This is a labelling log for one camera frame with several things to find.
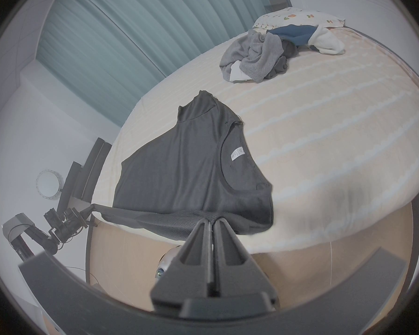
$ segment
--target neckline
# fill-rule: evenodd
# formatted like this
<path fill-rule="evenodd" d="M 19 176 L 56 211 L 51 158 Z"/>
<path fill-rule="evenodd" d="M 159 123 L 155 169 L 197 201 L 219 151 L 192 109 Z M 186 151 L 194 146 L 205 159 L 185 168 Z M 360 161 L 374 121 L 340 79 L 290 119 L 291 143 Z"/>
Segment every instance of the neckline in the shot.
<path fill-rule="evenodd" d="M 256 167 L 257 169 L 257 174 L 259 176 L 259 178 L 261 179 L 262 183 L 266 186 L 262 189 L 255 189 L 255 190 L 236 190 L 235 188 L 231 187 L 231 185 L 226 181 L 225 176 L 223 174 L 222 171 L 222 148 L 223 145 L 225 143 L 226 138 L 228 137 L 231 127 L 234 124 L 242 124 L 243 122 L 240 119 L 236 119 L 233 120 L 230 123 L 227 123 L 227 129 L 224 132 L 224 135 L 220 138 L 218 145 L 217 145 L 217 150 L 216 150 L 216 168 L 217 168 L 217 173 L 218 173 L 218 177 L 219 177 L 219 181 L 221 182 L 221 184 L 224 186 L 225 190 L 233 195 L 258 195 L 258 194 L 262 194 L 262 193 L 270 193 L 270 190 L 272 188 L 272 185 L 269 183 L 269 181 L 265 178 L 265 176 L 262 174 L 261 170 L 259 170 L 258 166 L 255 163 L 255 160 L 253 160 L 253 158 L 251 157 L 250 154 L 250 150 L 248 149 L 247 143 L 245 141 L 245 137 L 243 134 L 243 131 L 240 133 L 240 139 L 241 139 L 241 144 L 242 147 L 244 148 L 245 151 L 245 156 L 248 158 L 248 161 Z"/>

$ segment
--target black t-shirt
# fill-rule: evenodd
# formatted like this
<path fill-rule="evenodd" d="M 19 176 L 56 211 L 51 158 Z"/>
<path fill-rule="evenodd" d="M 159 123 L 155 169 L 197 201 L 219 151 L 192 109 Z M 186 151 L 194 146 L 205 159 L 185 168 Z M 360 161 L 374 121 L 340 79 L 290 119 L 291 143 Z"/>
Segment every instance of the black t-shirt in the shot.
<path fill-rule="evenodd" d="M 179 107 L 172 129 L 123 161 L 113 207 L 235 214 L 250 225 L 242 233 L 256 233 L 273 223 L 271 191 L 248 151 L 240 118 L 200 91 Z"/>

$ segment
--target floral pillow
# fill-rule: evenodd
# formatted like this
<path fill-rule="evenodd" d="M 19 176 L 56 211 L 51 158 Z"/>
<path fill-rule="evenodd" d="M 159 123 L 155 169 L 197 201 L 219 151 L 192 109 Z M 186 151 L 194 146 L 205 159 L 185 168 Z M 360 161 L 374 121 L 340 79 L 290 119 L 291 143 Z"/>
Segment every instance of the floral pillow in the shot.
<path fill-rule="evenodd" d="M 322 27 L 343 27 L 345 20 L 320 11 L 302 10 L 300 8 L 284 8 L 259 17 L 253 27 L 266 30 L 287 25 L 311 25 Z"/>

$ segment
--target pile of clothes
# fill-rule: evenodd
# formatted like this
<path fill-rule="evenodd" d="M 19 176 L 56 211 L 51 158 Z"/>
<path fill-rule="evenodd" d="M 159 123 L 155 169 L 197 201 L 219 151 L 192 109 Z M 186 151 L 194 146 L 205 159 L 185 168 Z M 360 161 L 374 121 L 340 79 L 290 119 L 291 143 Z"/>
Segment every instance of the pile of clothes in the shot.
<path fill-rule="evenodd" d="M 310 46 L 323 54 L 342 54 L 345 45 L 322 26 L 287 25 L 265 34 L 255 30 L 235 42 L 220 60 L 223 78 L 229 82 L 261 82 L 287 71 L 287 59 L 298 54 L 299 46 Z"/>

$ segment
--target curtain fold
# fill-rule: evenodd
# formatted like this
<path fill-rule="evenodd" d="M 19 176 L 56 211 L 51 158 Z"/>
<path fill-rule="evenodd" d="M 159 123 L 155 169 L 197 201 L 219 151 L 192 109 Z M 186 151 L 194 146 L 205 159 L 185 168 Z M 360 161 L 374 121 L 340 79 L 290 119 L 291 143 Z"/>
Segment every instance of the curtain fold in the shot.
<path fill-rule="evenodd" d="M 122 126 L 146 92 L 251 28 L 265 5 L 268 0 L 56 0 L 37 59 Z"/>

